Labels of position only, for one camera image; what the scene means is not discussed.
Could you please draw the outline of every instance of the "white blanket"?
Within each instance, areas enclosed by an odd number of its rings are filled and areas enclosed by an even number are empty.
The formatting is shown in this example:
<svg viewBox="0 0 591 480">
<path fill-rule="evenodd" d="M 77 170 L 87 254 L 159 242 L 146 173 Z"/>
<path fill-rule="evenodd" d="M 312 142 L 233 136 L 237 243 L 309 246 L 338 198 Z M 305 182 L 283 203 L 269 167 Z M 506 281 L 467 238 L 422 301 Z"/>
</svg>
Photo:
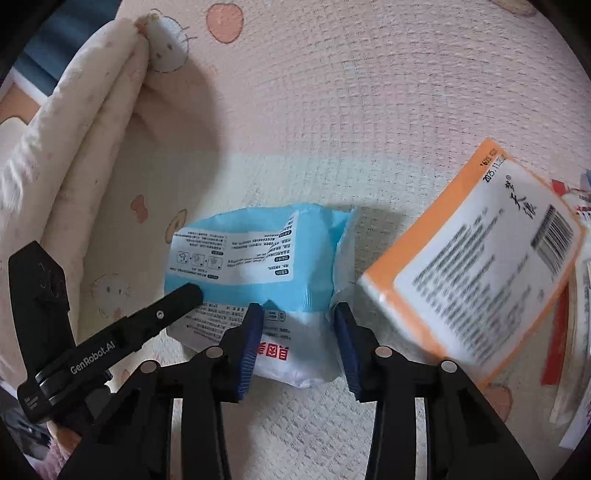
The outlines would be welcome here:
<svg viewBox="0 0 591 480">
<path fill-rule="evenodd" d="M 26 378 L 12 321 L 8 258 L 41 241 L 64 268 L 76 335 L 82 259 L 148 64 L 130 20 L 100 29 L 76 54 L 0 172 L 0 376 Z"/>
</svg>

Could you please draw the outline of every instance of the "textured mat surface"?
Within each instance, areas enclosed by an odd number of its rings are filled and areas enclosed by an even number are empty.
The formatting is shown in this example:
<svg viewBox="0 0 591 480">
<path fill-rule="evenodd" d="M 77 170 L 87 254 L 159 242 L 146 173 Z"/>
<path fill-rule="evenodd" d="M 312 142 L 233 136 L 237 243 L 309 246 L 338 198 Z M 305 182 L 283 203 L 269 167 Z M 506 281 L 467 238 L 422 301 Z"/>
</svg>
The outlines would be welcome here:
<svg viewBox="0 0 591 480">
<path fill-rule="evenodd" d="M 591 167 L 591 83 L 540 14 L 486 0 L 237 5 L 242 29 L 214 31 L 239 32 L 231 43 L 210 33 L 210 2 L 121 6 L 129 17 L 158 9 L 143 20 L 158 71 L 140 94 L 93 231 L 82 337 L 161 295 L 165 233 L 184 209 L 191 221 L 251 205 L 359 206 L 361 273 L 487 136 L 545 178 L 578 183 Z M 355 310 L 382 343 L 399 345 L 361 293 Z M 567 455 L 557 447 L 564 428 L 547 423 L 555 390 L 539 382 L 550 326 L 497 379 L 512 400 L 508 426 L 542 478 Z M 169 364 L 189 354 L 161 334 L 115 368 L 117 383 L 145 358 Z M 342 379 L 297 390 L 256 378 L 241 406 L 224 409 L 233 474 L 361 479 L 373 413 Z M 419 451 L 422 478 L 423 443 Z"/>
</svg>

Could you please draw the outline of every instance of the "blue fabric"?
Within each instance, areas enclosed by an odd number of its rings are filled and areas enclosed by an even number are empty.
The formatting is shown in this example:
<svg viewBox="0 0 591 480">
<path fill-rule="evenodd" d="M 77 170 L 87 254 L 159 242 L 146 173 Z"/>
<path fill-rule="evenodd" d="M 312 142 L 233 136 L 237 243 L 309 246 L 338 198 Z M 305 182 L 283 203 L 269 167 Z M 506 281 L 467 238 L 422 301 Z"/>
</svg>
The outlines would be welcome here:
<svg viewBox="0 0 591 480">
<path fill-rule="evenodd" d="M 66 0 L 30 39 L 15 68 L 46 95 L 86 40 L 113 20 L 120 0 Z"/>
</svg>

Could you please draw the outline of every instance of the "white paper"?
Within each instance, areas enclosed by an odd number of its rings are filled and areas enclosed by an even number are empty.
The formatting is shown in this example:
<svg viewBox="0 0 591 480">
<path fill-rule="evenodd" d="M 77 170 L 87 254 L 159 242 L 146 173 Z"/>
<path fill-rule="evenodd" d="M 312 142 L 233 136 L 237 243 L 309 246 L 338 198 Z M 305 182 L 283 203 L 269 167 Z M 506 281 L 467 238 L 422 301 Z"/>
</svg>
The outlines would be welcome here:
<svg viewBox="0 0 591 480">
<path fill-rule="evenodd" d="M 587 385 L 587 389 L 585 390 L 585 394 L 577 409 L 577 413 L 574 414 L 573 421 L 570 423 L 570 426 L 562 441 L 560 442 L 560 446 L 562 448 L 570 448 L 574 450 L 583 435 L 587 431 L 589 424 L 591 423 L 591 381 Z"/>
<path fill-rule="evenodd" d="M 556 292 L 578 231 L 566 205 L 499 156 L 394 287 L 452 358 L 487 377 Z"/>
<path fill-rule="evenodd" d="M 297 212 L 278 232 L 226 233 L 186 227 L 174 234 L 168 272 L 221 285 L 293 279 Z"/>
</svg>

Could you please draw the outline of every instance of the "wet wipes package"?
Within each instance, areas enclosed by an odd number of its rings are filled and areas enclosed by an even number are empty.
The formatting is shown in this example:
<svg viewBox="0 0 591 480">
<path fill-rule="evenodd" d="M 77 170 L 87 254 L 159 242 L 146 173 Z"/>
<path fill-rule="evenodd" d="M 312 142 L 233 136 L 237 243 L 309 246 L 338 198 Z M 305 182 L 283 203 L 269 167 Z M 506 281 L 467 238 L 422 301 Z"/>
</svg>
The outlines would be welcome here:
<svg viewBox="0 0 591 480">
<path fill-rule="evenodd" d="M 265 309 L 255 375 L 295 387 L 340 374 L 329 318 L 355 283 L 354 212 L 312 203 L 221 213 L 175 233 L 164 289 L 186 282 L 203 305 L 167 328 L 194 350 L 217 345 L 251 302 Z"/>
</svg>

